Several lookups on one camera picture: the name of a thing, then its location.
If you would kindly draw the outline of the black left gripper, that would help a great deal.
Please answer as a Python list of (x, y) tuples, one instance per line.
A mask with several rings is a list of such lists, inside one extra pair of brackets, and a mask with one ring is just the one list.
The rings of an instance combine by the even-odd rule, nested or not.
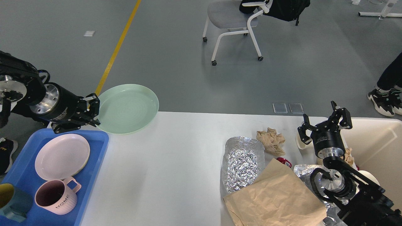
[(56, 83), (45, 84), (41, 102), (30, 106), (33, 114), (52, 123), (55, 133), (69, 132), (84, 125), (99, 126), (100, 100), (95, 93), (76, 96)]

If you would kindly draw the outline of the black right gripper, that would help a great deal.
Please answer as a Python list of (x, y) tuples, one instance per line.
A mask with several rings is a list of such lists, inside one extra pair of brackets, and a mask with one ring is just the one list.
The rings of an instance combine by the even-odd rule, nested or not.
[[(330, 103), (333, 113), (326, 122), (312, 126), (309, 116), (303, 114), (303, 124), (297, 128), (300, 140), (304, 144), (308, 145), (313, 141), (315, 154), (320, 159), (328, 156), (344, 156), (345, 147), (339, 130), (350, 130), (353, 127), (350, 112), (346, 108), (337, 106), (334, 101)], [(307, 130), (311, 131), (310, 137), (306, 134)]]

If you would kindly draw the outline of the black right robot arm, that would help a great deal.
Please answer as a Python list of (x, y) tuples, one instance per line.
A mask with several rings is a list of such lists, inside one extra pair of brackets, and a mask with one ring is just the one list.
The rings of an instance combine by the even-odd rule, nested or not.
[(314, 169), (310, 175), (313, 193), (335, 204), (340, 209), (338, 217), (348, 226), (400, 226), (401, 211), (391, 209), (393, 201), (384, 195), (385, 189), (345, 161), (340, 131), (350, 130), (353, 124), (346, 108), (334, 101), (331, 106), (333, 113), (326, 121), (311, 125), (303, 114), (304, 122), (297, 129), (304, 144), (313, 143), (315, 155), (325, 167)]

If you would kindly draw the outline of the foil piece under arm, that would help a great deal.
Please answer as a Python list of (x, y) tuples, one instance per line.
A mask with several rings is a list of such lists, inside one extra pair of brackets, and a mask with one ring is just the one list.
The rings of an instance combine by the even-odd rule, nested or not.
[[(305, 185), (311, 190), (312, 185), (310, 183), (310, 175), (312, 174), (313, 170), (316, 168), (322, 168), (326, 171), (328, 169), (324, 167), (323, 165), (307, 165), (307, 164), (298, 164), (294, 166), (294, 173), (305, 183)], [(315, 183), (317, 186), (317, 189), (319, 190), (320, 194), (324, 196), (323, 194), (323, 186), (320, 185), (320, 176), (322, 174), (318, 174), (315, 178)], [(318, 224), (319, 226), (346, 226), (346, 223), (344, 223), (338, 216), (337, 213), (339, 213), (340, 209), (333, 203), (329, 203), (326, 201), (321, 201), (325, 207), (326, 207), (326, 217)]]

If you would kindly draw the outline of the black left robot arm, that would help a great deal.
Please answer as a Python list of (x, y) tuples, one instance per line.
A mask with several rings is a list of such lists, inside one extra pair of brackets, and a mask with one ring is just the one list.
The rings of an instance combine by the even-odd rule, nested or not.
[(50, 122), (56, 134), (79, 130), (84, 125), (99, 126), (100, 100), (94, 93), (86, 97), (49, 81), (46, 70), (9, 53), (0, 54), (1, 127), (11, 113)]

